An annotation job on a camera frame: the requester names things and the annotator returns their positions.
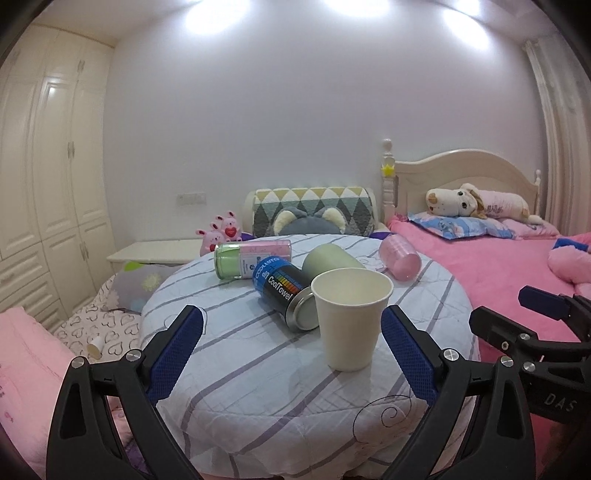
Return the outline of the grey bear plush cushion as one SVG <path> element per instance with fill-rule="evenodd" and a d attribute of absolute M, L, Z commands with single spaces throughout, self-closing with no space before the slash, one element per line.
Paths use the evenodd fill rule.
<path fill-rule="evenodd" d="M 273 221 L 273 234 L 345 234 L 346 217 L 335 207 L 325 207 L 314 214 L 290 207 L 280 211 Z"/>

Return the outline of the white paper cup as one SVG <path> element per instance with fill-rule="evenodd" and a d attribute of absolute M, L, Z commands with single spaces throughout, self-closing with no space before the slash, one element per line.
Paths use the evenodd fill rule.
<path fill-rule="evenodd" d="M 393 291 L 387 275 L 365 268 L 335 269 L 312 280 L 329 367 L 353 372 L 370 365 Z"/>

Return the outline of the grey flower pillow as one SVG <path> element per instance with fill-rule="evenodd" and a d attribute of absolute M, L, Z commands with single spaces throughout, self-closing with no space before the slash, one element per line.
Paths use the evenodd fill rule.
<path fill-rule="evenodd" d="M 140 314 L 158 287 L 178 269 L 179 266 L 125 263 L 114 276 L 104 308 Z"/>

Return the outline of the pink plush at right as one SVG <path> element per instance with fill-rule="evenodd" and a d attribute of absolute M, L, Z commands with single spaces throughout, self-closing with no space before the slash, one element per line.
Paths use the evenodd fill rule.
<path fill-rule="evenodd" d="M 573 283 L 590 283 L 590 233 L 558 238 L 548 254 L 548 266 L 560 279 Z"/>

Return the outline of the pale green cup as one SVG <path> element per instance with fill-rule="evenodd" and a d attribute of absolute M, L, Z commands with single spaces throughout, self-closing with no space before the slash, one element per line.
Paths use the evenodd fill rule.
<path fill-rule="evenodd" d="M 315 247 L 305 257 L 301 266 L 301 270 L 310 279 L 314 279 L 322 273 L 342 268 L 363 268 L 363 264 L 346 250 L 334 244 Z"/>

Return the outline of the blue cartoon pillow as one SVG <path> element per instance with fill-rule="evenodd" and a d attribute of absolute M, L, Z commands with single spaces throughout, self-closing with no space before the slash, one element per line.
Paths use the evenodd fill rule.
<path fill-rule="evenodd" d="M 495 219 L 473 217 L 444 217 L 427 212 L 412 214 L 411 223 L 449 241 L 490 236 L 500 239 L 514 239 L 514 232 Z"/>

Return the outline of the pink bed sheet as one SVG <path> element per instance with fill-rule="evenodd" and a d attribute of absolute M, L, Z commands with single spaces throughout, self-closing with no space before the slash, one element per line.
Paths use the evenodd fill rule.
<path fill-rule="evenodd" d="M 407 238 L 419 252 L 448 269 L 466 291 L 474 308 L 486 306 L 536 331 L 542 340 L 574 342 L 562 322 L 520 306 L 518 293 L 526 285 L 571 296 L 575 287 L 548 267 L 554 238 L 500 239 L 483 236 L 448 241 L 407 219 L 394 218 L 391 231 Z"/>

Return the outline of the front pink plush pig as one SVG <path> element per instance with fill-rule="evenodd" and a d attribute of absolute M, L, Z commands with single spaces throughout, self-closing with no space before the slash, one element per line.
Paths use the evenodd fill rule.
<path fill-rule="evenodd" d="M 199 249 L 199 255 L 204 256 L 215 250 L 218 245 L 223 244 L 226 241 L 226 237 L 221 229 L 214 227 L 211 230 L 197 230 L 195 231 L 201 238 L 201 245 Z"/>

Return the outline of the blue black CoolTowel can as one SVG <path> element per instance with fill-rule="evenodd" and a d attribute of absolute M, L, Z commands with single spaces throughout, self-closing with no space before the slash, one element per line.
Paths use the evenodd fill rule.
<path fill-rule="evenodd" d="M 252 282 L 263 301 L 280 314 L 288 329 L 308 332 L 318 328 L 311 279 L 296 265 L 279 256 L 263 258 L 253 271 Z"/>

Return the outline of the rear pink plush pig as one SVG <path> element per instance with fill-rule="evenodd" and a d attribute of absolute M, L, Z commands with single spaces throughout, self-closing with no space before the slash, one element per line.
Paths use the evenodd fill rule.
<path fill-rule="evenodd" d="M 232 211 L 228 211 L 224 215 L 217 215 L 214 221 L 211 222 L 211 227 L 214 230 L 221 231 L 225 242 L 242 241 L 242 228 L 238 224 L 238 218 Z"/>

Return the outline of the white dog plush toy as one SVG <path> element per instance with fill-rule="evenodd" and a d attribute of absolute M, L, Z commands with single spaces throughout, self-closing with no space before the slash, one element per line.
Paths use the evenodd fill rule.
<path fill-rule="evenodd" d="M 480 192 L 469 183 L 459 189 L 430 189 L 426 193 L 426 202 L 428 211 L 436 216 L 487 218 Z"/>

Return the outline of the pink plush pig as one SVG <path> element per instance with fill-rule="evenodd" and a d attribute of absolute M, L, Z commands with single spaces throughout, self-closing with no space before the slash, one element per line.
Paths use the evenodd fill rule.
<path fill-rule="evenodd" d="M 223 244 L 226 241 L 226 237 L 221 229 L 214 227 L 211 230 L 197 230 L 195 231 L 201 238 L 201 245 L 199 249 L 199 255 L 204 256 L 215 250 L 218 245 Z"/>
<path fill-rule="evenodd" d="M 211 227 L 214 230 L 221 231 L 225 242 L 242 241 L 242 228 L 238 224 L 238 218 L 232 211 L 228 211 L 224 215 L 217 215 L 214 221 L 211 222 Z"/>

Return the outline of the wall outlet plate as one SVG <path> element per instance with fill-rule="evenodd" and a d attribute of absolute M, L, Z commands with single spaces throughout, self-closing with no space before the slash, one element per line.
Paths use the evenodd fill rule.
<path fill-rule="evenodd" d="M 176 197 L 176 202 L 179 206 L 204 205 L 206 203 L 206 195 L 204 192 L 179 194 Z"/>

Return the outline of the white bedside table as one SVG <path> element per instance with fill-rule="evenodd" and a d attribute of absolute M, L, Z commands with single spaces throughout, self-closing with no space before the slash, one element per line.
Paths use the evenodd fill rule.
<path fill-rule="evenodd" d="M 140 241 L 109 255 L 106 260 L 114 269 L 127 262 L 178 266 L 198 258 L 200 247 L 200 238 Z"/>

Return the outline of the triangle patterned pillow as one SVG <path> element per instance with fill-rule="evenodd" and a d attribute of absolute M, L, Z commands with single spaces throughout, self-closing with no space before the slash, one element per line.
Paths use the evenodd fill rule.
<path fill-rule="evenodd" d="M 253 237 L 273 234 L 281 210 L 297 208 L 313 215 L 325 207 L 338 208 L 346 219 L 346 233 L 370 236 L 384 230 L 374 192 L 362 186 L 281 187 L 249 192 L 242 206 L 242 230 Z"/>

